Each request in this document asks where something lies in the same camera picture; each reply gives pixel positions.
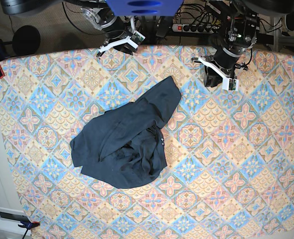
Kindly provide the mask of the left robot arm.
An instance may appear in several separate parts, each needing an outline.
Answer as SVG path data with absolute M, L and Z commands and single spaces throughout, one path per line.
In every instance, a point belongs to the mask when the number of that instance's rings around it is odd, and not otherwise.
M 235 70 L 248 70 L 249 63 L 238 63 L 238 60 L 256 43 L 259 33 L 258 14 L 239 0 L 231 0 L 229 4 L 221 0 L 209 0 L 205 9 L 220 23 L 208 38 L 216 52 L 204 57 L 204 86 L 213 88 L 223 83 L 223 78 L 231 78 L 229 89 L 235 90 Z

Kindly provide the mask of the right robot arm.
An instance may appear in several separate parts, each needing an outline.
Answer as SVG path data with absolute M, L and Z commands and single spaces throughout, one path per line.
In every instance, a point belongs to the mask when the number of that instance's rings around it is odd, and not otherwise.
M 63 7 L 66 7 L 67 3 L 80 7 L 83 16 L 105 36 L 105 41 L 99 47 L 97 57 L 101 57 L 112 48 L 133 55 L 145 39 L 145 36 L 136 29 L 136 17 L 116 16 L 104 2 L 65 0 L 62 3 Z

